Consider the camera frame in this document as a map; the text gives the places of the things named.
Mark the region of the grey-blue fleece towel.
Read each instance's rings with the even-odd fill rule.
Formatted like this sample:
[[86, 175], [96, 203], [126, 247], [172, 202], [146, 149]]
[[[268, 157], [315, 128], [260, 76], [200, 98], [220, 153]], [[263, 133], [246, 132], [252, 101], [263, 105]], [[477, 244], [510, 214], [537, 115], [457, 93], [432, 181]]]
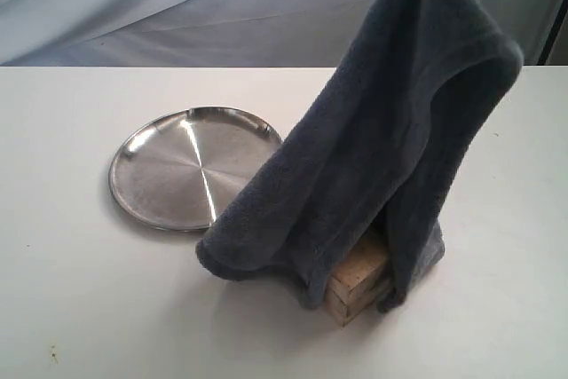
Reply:
[[386, 241], [379, 311], [444, 255], [438, 216], [463, 157], [523, 66], [478, 0], [375, 0], [325, 88], [197, 244], [225, 280], [282, 273], [320, 305], [363, 233]]

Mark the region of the light wooden block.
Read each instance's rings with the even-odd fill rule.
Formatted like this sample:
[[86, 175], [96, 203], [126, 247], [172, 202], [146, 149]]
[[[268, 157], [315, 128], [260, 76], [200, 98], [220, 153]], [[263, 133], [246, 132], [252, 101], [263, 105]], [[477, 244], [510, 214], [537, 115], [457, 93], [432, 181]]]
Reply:
[[384, 239], [369, 228], [331, 274], [324, 305], [339, 327], [344, 327], [391, 286], [385, 272], [388, 252]]

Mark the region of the round stainless steel plate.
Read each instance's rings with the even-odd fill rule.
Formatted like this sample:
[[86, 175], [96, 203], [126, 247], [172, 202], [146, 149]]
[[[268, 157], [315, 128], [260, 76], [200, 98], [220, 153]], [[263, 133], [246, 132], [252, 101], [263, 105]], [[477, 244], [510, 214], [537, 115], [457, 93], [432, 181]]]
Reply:
[[118, 206], [144, 225], [206, 230], [282, 143], [265, 120], [231, 107], [159, 117], [117, 150], [108, 171]]

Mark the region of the grey backdrop cloth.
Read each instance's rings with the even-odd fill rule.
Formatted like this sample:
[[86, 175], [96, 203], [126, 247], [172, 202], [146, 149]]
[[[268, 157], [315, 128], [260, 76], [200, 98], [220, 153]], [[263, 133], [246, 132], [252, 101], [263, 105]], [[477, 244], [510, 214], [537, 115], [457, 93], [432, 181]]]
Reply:
[[13, 67], [333, 67], [374, 0], [1, 0]]

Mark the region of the black stand pole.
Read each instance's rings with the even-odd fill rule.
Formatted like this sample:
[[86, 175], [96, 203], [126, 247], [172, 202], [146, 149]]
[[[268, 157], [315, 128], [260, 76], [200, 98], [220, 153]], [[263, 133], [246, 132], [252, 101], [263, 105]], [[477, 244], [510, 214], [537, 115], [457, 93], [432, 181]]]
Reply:
[[542, 37], [539, 56], [536, 62], [537, 66], [545, 66], [548, 64], [549, 57], [556, 44], [556, 39], [564, 24], [566, 14], [567, 0], [556, 0], [551, 12], [548, 14], [544, 36]]

